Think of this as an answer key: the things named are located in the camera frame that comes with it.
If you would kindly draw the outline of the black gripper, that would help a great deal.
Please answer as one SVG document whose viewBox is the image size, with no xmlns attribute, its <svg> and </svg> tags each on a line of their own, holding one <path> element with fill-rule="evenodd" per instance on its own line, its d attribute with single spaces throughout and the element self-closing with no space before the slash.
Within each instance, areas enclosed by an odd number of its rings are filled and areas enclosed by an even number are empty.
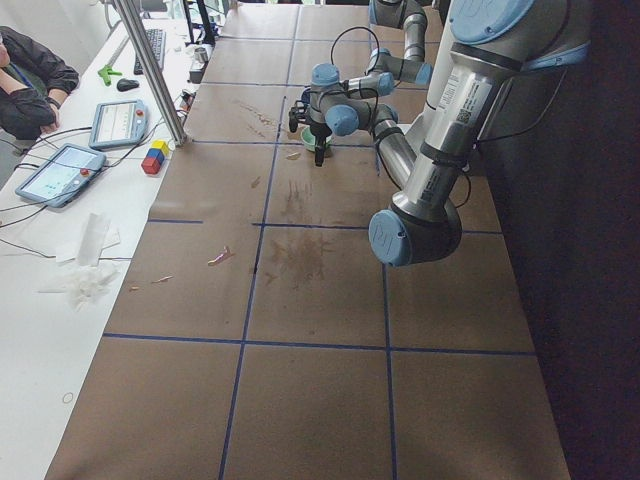
<svg viewBox="0 0 640 480">
<path fill-rule="evenodd" d="M 325 160 L 325 139 L 331 135 L 331 129 L 325 123 L 312 122 L 311 131 L 316 138 L 314 148 L 314 163 L 317 167 L 322 167 Z"/>
<path fill-rule="evenodd" d="M 296 133 L 298 125 L 308 125 L 310 104 L 303 103 L 301 99 L 296 100 L 288 113 L 288 127 L 291 133 Z"/>
</svg>

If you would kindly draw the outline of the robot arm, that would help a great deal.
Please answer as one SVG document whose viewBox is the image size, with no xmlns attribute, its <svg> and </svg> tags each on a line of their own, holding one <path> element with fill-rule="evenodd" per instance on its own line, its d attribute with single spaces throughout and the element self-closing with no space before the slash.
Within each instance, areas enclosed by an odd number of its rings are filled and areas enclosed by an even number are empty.
<svg viewBox="0 0 640 480">
<path fill-rule="evenodd" d="M 360 77 L 342 80 L 338 66 L 332 61 L 315 65 L 310 85 L 289 111 L 289 130 L 296 132 L 304 124 L 317 139 L 372 130 L 378 116 L 386 111 L 381 98 L 391 94 L 397 84 L 428 84 L 433 67 L 425 62 L 428 26 L 425 6 L 424 1 L 370 2 L 372 25 L 404 33 L 403 55 L 392 55 L 374 37 L 375 48 Z"/>
<path fill-rule="evenodd" d="M 505 83 L 579 63 L 590 44 L 589 1 L 453 1 L 428 64 L 424 8 L 421 1 L 371 2 L 372 24 L 404 32 L 403 56 L 378 48 L 365 75 L 350 80 L 331 63 L 316 65 L 304 117 L 317 163 L 330 136 L 372 136 L 399 189 L 371 218 L 368 238 L 392 266 L 440 260 L 457 248 L 461 222 L 450 192 Z"/>
</svg>

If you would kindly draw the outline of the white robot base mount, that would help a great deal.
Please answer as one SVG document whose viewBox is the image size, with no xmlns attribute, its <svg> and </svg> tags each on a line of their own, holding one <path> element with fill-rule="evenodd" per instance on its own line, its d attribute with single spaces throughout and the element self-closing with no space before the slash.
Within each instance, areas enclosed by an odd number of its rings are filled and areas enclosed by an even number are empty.
<svg viewBox="0 0 640 480">
<path fill-rule="evenodd" d="M 411 123 L 399 123 L 398 127 L 410 145 L 420 146 L 425 136 L 424 113 L 420 113 Z"/>
</svg>

